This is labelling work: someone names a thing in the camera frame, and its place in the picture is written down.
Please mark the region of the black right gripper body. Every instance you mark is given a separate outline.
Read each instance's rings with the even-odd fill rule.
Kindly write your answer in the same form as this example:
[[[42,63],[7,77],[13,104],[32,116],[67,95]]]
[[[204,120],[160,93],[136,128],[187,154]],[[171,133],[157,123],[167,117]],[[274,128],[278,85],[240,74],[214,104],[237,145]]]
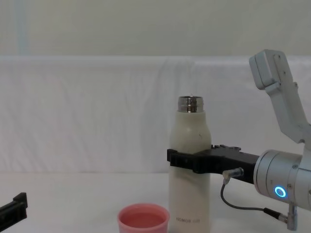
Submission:
[[[210,150],[211,168],[215,174],[222,174],[225,170],[243,169],[243,175],[237,180],[254,184],[253,175],[258,155],[240,152],[238,150]]]

